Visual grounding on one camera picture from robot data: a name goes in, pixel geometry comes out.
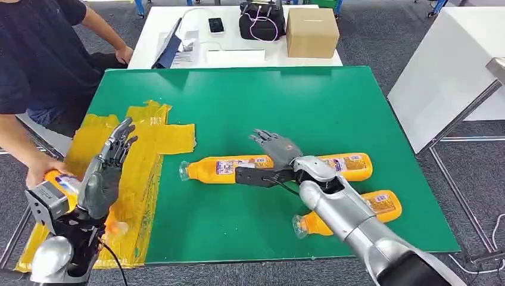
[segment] human hand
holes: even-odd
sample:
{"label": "human hand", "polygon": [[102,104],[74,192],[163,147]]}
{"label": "human hand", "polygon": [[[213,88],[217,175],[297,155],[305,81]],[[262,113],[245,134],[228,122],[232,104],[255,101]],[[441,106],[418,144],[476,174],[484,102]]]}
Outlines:
{"label": "human hand", "polygon": [[58,170],[63,174],[71,175],[70,172],[66,171],[65,163],[41,153],[28,165],[28,174],[26,175],[26,186],[28,189],[33,189],[43,182],[44,176],[50,170]]}
{"label": "human hand", "polygon": [[129,64],[132,59],[133,49],[125,45],[122,49],[116,50],[116,59],[122,64]]}

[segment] bottle cap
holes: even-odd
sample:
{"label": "bottle cap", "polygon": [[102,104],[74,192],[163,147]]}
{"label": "bottle cap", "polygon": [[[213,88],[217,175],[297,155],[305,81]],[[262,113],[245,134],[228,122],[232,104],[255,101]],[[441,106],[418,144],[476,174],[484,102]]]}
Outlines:
{"label": "bottle cap", "polygon": [[179,178],[183,182],[189,180],[188,167],[189,167],[189,162],[186,162],[186,161],[180,162]]}
{"label": "bottle cap", "polygon": [[299,239],[302,239],[307,236],[307,224],[305,219],[302,216],[295,215],[293,216],[293,229]]}

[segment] green tabletop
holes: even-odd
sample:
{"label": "green tabletop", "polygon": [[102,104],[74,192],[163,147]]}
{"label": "green tabletop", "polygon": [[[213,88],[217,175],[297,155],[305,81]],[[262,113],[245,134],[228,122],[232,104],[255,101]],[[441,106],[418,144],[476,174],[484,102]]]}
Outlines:
{"label": "green tabletop", "polygon": [[304,154],[364,152],[373,175],[358,192],[392,190],[388,223],[425,251],[459,251],[405,136],[368,67],[107,71],[88,113],[122,119],[131,105],[172,105],[170,124],[196,124],[193,153],[165,156],[146,263],[306,259],[351,255],[334,237],[298,239],[308,209],[281,187],[182,182],[181,161],[261,154],[254,128],[291,138]]}

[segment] yellow tape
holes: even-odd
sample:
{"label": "yellow tape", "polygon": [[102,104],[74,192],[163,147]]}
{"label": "yellow tape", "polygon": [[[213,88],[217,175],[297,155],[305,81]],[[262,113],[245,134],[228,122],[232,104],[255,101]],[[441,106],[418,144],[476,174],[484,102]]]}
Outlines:
{"label": "yellow tape", "polygon": [[[110,231],[105,234],[107,244],[126,268],[143,265],[145,261],[156,207],[162,154],[193,152],[195,143],[193,124],[165,125],[170,106],[159,105],[155,101],[145,104],[143,107],[129,107],[126,113],[135,124],[135,131],[131,135],[137,135],[139,139],[132,145],[124,162],[119,198],[110,209],[112,219],[126,223],[127,230],[124,235]],[[114,115],[86,115],[65,158],[68,170],[82,179],[91,158],[100,151],[118,124],[119,120]],[[45,227],[35,225],[16,270],[30,270],[35,250],[47,233]],[[116,262],[110,253],[100,252],[95,269],[115,267]]]}

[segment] floor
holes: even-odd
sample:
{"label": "floor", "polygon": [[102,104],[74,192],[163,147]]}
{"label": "floor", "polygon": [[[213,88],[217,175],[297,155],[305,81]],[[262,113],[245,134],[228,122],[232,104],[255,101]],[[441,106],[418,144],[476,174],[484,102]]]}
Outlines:
{"label": "floor", "polygon": [[[184,0],[170,1],[169,4],[166,1],[160,2],[161,0],[154,0],[153,5],[185,5]],[[212,3],[213,0],[202,0],[202,5]],[[236,1],[223,0],[223,5],[234,4]],[[90,6],[130,46],[135,46],[144,20],[136,15],[133,4],[95,2]],[[345,65],[371,66],[382,91],[387,94],[429,29],[432,20],[425,18],[429,11],[429,4],[423,1],[418,4],[411,0],[345,1],[338,22],[341,39],[337,50],[342,62]],[[105,42],[83,28],[77,27],[76,30],[89,52],[112,51]],[[505,135],[505,122],[467,122],[458,126],[454,135]],[[502,164],[504,147],[505,142],[440,143],[437,146],[437,151],[469,199],[472,210],[488,235],[491,234],[496,217],[505,211],[505,166]],[[433,158],[429,154],[422,154],[418,161],[461,247],[470,254],[481,252],[484,246]],[[0,174],[0,251],[3,251],[26,206],[22,193],[26,168],[10,156],[0,156]],[[22,245],[27,240],[32,225],[33,222],[30,222],[24,231]],[[497,242],[498,245],[505,245],[505,231],[497,232]],[[19,245],[14,257],[18,257],[21,251]],[[457,268],[447,255],[437,256],[469,285],[504,285],[496,273],[477,277],[468,275]],[[14,260],[10,261],[9,267],[12,268],[14,263]],[[483,266],[485,269],[496,267],[496,263]],[[129,269],[126,275],[130,285],[372,285],[364,267],[352,258],[153,266]],[[24,284],[0,278],[0,285]],[[120,273],[117,270],[94,271],[90,285],[122,285]]]}

